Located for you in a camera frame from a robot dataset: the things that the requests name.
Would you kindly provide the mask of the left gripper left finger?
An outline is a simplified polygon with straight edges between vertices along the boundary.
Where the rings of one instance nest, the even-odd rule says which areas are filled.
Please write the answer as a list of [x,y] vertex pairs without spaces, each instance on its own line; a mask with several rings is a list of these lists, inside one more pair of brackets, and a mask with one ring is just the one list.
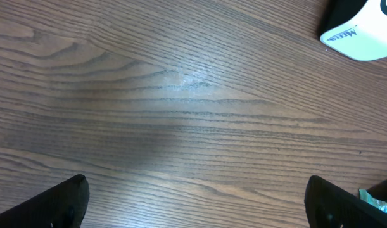
[[80,227],[88,202],[88,181],[78,174],[0,213],[0,228]]

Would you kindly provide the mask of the light green wipes packet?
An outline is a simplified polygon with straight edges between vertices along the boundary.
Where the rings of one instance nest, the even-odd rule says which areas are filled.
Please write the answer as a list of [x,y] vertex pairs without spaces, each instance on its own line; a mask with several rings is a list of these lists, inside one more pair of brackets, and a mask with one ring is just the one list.
[[387,214],[387,179],[371,187],[359,189],[360,199]]

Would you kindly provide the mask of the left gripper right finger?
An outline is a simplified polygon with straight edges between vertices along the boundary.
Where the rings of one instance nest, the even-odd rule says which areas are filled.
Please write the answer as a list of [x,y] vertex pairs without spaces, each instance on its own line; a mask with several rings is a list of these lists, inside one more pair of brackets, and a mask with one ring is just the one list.
[[357,197],[313,175],[308,180],[304,199],[308,223],[311,228],[387,228],[387,211],[363,199],[369,196],[387,202],[387,179]]

